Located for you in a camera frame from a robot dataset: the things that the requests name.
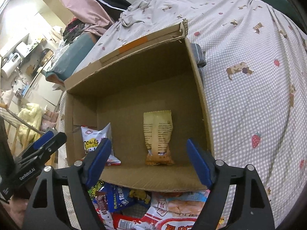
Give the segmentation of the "white red Oishi shrimp bag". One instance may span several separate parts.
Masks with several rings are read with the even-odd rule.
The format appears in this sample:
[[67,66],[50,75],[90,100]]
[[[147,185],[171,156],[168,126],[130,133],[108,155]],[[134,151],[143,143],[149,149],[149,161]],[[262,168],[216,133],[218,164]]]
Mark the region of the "white red Oishi shrimp bag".
[[196,217],[201,213],[209,193],[209,190],[173,193],[153,192],[151,206],[177,215]]

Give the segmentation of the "yellow blanket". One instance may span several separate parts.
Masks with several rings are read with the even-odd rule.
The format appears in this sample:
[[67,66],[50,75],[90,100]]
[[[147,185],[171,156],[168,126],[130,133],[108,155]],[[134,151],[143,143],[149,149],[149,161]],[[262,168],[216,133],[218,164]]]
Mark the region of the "yellow blanket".
[[[19,112],[18,117],[24,120],[27,124],[35,128],[36,130],[40,130],[42,122],[42,109],[38,104],[27,103]],[[27,126],[20,125],[18,135],[21,144],[24,144],[26,140],[27,130]]]

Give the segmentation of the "pile of clothes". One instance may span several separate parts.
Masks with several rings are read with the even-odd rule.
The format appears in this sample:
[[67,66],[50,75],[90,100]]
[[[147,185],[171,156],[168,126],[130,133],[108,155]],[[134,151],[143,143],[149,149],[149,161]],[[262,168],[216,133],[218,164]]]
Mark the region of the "pile of clothes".
[[90,26],[92,26],[91,23],[84,23],[78,18],[73,18],[62,33],[64,44],[69,45],[73,43],[75,38],[80,36]]

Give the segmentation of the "blue Lonely God chips bag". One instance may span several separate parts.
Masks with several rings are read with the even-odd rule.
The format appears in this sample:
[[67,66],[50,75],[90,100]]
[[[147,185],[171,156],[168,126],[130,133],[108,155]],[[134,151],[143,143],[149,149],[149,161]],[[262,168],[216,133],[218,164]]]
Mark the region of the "blue Lonely God chips bag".
[[95,196],[105,195],[110,213],[140,204],[145,208],[151,205],[151,192],[122,187],[99,180],[88,191],[91,200]]

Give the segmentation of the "red white chocolate bar packet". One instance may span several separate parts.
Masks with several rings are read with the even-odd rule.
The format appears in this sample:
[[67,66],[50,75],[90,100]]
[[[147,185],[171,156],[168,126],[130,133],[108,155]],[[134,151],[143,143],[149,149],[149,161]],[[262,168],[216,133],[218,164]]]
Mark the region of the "red white chocolate bar packet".
[[113,218],[108,210],[108,204],[105,195],[95,196],[92,199],[96,212],[106,227],[113,228]]

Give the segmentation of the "brown cardboard box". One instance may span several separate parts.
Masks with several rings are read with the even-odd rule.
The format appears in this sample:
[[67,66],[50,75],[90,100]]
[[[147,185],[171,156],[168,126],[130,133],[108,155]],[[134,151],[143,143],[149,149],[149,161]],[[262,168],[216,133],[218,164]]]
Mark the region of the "brown cardboard box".
[[[74,73],[65,82],[64,131],[68,164],[85,156],[81,127],[111,124],[112,146],[121,164],[101,179],[155,192],[190,192],[205,187],[187,154],[187,140],[213,150],[203,83],[184,20],[134,40]],[[143,114],[169,110],[173,165],[146,165]]]

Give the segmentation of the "white Power Life snack bag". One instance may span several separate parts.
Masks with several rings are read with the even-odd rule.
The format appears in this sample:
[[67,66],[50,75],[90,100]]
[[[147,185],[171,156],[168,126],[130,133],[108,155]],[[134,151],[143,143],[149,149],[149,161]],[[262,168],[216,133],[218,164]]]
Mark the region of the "white Power Life snack bag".
[[[102,139],[108,138],[111,141],[112,146],[112,129],[111,123],[108,123],[106,127],[102,130],[95,130],[89,127],[81,126],[81,133],[83,139],[83,145],[86,154],[88,152],[95,151]],[[111,152],[107,160],[108,166],[119,166],[121,161],[115,156],[113,146],[111,147]]]

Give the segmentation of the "checked bed quilt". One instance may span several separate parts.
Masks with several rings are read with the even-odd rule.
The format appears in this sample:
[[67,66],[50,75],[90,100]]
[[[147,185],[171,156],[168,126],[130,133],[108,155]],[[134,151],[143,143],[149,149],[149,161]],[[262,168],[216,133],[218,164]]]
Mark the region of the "checked bed quilt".
[[184,20],[209,110],[209,151],[256,167],[279,226],[306,185],[306,34],[282,12],[261,0],[138,0],[74,73]]

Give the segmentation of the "white water heater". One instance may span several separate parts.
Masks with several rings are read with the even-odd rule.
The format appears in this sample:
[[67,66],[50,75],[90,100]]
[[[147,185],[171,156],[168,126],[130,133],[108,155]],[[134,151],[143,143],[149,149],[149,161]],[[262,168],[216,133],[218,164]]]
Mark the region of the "white water heater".
[[2,66],[1,76],[5,79],[8,79],[16,67],[21,63],[21,56],[19,53],[14,53],[12,57]]

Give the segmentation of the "large red snack bag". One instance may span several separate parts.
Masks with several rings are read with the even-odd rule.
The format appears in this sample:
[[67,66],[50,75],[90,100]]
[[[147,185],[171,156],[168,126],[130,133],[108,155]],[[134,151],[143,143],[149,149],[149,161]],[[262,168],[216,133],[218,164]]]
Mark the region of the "large red snack bag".
[[198,215],[178,214],[150,207],[140,219],[113,213],[114,229],[192,229]]

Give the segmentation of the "beige brown snack pouch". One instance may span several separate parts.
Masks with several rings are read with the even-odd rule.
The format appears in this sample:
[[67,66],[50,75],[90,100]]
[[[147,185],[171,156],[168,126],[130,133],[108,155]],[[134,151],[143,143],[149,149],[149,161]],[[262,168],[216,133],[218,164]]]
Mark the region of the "beige brown snack pouch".
[[172,131],[173,122],[170,110],[143,114],[143,133],[148,151],[146,165],[174,165],[169,147]]

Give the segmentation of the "wooden rack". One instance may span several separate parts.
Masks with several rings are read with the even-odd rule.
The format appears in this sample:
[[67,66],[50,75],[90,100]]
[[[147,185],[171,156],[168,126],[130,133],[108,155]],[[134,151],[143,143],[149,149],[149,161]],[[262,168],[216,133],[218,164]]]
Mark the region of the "wooden rack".
[[42,116],[41,107],[35,103],[27,103],[18,114],[9,110],[8,105],[1,103],[1,117],[7,122],[7,136],[10,136],[10,130],[15,128],[14,138],[9,144],[10,151],[14,156],[18,141],[24,150],[30,142],[38,140],[45,133],[40,130]]

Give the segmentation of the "pink hanging curtain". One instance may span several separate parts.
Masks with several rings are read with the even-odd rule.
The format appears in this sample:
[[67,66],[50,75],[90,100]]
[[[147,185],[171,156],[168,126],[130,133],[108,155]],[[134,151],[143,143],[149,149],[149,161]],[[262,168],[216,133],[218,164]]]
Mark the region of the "pink hanging curtain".
[[76,18],[87,25],[88,32],[102,36],[113,25],[111,17],[96,0],[60,1]]

